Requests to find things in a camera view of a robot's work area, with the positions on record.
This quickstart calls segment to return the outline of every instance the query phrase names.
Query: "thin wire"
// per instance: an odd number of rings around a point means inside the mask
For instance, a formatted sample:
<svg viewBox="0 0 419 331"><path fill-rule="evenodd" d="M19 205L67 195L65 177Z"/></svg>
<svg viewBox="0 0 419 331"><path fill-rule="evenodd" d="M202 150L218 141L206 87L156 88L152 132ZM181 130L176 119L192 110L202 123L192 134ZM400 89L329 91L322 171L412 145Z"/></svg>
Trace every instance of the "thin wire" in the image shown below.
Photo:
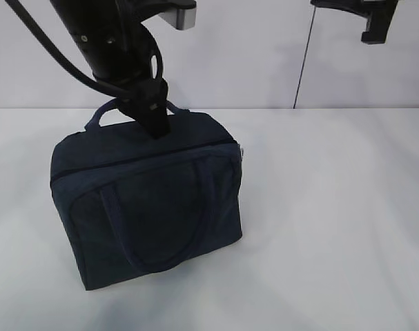
<svg viewBox="0 0 419 331"><path fill-rule="evenodd" d="M296 109L297 108L298 95L300 95L301 82L303 80L304 67L306 66L306 59L307 59L307 53L309 51L309 45L311 44L313 24L315 23L315 14L316 14L316 12L317 12L317 8L314 7L313 14L312 14L311 27L309 29L309 36L307 37L306 50L304 51L304 58L303 58L303 65L301 67L300 80L298 81L297 94L295 96L295 101L293 103L293 109Z"/></svg>

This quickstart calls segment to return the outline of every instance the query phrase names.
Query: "zipper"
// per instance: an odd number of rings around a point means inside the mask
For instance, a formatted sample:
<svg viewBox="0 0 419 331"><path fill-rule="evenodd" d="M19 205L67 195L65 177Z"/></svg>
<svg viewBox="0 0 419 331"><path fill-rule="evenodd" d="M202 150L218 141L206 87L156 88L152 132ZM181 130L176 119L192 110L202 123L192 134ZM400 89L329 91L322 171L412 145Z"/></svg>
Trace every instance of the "zipper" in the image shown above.
<svg viewBox="0 0 419 331"><path fill-rule="evenodd" d="M185 152L187 150L193 150L193 149L196 149L196 148L225 145L225 144L229 144L229 143L237 143L237 142L233 138L229 138L229 139L214 141L214 142L211 142L211 143L202 143L200 145L195 145L195 146L191 146L191 147L187 147L187 148L179 148L179 149L176 149L176 150L170 150L168 152L160 152L160 153L155 153L155 154L149 154L149 155L146 155L146 156L143 156L143 157L134 157L132 159L116 161L116 162L111 162L111 163L105 163L105 164L102 164L102 165L94 165L94 166L91 166L91 167L64 170L64 171L56 174L55 176L51 177L50 186L52 186L59 179L62 179L64 177L70 176L71 174L75 174L75 173L82 172L82 171L121 166L121 165L124 165L124 164L127 164L127 163L133 163L133 162L143 161L144 159L150 159L152 157L162 157L162 156L165 156L165 155L175 154L175 153L179 153L179 152Z"/></svg>

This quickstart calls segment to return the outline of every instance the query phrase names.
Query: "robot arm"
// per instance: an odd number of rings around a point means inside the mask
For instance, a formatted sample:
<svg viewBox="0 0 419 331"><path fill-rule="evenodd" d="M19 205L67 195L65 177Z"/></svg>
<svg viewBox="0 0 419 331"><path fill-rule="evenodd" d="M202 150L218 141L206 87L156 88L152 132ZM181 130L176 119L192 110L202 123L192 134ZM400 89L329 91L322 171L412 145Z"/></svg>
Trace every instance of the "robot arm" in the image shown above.
<svg viewBox="0 0 419 331"><path fill-rule="evenodd" d="M169 133L168 84L152 34L142 25L161 14L178 30L195 25L194 0L50 0L92 69L81 73L45 35L18 0L6 0L44 48L72 76L101 93L117 97L118 109L155 138ZM152 60L157 61L153 74Z"/></svg>

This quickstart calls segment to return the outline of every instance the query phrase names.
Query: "black bracket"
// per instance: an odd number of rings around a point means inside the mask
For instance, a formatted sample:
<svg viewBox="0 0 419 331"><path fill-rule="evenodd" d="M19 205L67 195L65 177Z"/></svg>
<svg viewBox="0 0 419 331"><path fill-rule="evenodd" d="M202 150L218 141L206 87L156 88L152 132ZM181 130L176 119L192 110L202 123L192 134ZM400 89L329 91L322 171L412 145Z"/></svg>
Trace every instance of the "black bracket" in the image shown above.
<svg viewBox="0 0 419 331"><path fill-rule="evenodd" d="M319 8L350 12L367 19L361 41L373 45L385 43L399 0L311 0Z"/></svg>

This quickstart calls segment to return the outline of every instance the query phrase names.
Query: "white surface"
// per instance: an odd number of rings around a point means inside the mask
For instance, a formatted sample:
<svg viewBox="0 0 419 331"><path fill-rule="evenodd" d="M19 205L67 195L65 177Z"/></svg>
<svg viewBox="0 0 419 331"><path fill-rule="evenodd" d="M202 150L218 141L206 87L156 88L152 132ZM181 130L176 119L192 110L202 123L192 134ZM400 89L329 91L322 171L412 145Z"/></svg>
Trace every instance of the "white surface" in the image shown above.
<svg viewBox="0 0 419 331"><path fill-rule="evenodd" d="M85 292L48 173L92 111L0 110L0 331L419 330L419 110L210 113L246 150L244 238Z"/></svg>
<svg viewBox="0 0 419 331"><path fill-rule="evenodd" d="M63 53L88 65L49 1L23 4ZM289 108L313 8L308 1L198 0L197 25L147 22L165 59L170 98L193 108ZM66 74L0 0L0 108L85 108L102 96Z"/></svg>
<svg viewBox="0 0 419 331"><path fill-rule="evenodd" d="M361 43L365 28L317 10L299 108L419 107L419 0L400 1L385 45Z"/></svg>

